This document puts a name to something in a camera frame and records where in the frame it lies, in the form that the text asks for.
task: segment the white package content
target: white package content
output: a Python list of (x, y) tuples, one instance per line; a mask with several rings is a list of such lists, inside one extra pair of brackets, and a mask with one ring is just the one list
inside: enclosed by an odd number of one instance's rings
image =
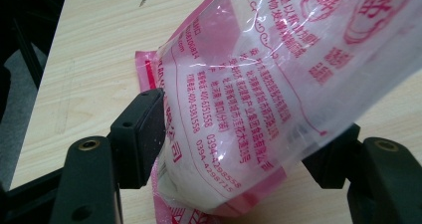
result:
[(212, 0), (159, 50), (158, 191), (237, 216), (421, 67), (422, 0)]

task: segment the pink plastic bag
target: pink plastic bag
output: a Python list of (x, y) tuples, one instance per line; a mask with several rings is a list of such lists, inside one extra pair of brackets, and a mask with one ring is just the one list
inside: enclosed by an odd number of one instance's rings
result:
[(136, 53), (142, 89), (166, 91), (167, 205), (248, 212), (420, 68), (420, 11), (422, 0), (206, 0), (157, 52)]

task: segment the wooden table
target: wooden table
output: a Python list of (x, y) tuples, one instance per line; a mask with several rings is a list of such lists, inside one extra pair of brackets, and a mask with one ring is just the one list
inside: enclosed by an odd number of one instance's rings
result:
[[(134, 52), (155, 50), (202, 0), (66, 0), (12, 187), (63, 166), (68, 147), (109, 126), (138, 94)], [(361, 138), (405, 144), (422, 161), (422, 73), (357, 123)], [(251, 213), (225, 223), (350, 223), (343, 190), (302, 165)], [(122, 192), (125, 223), (155, 223), (150, 185)]]

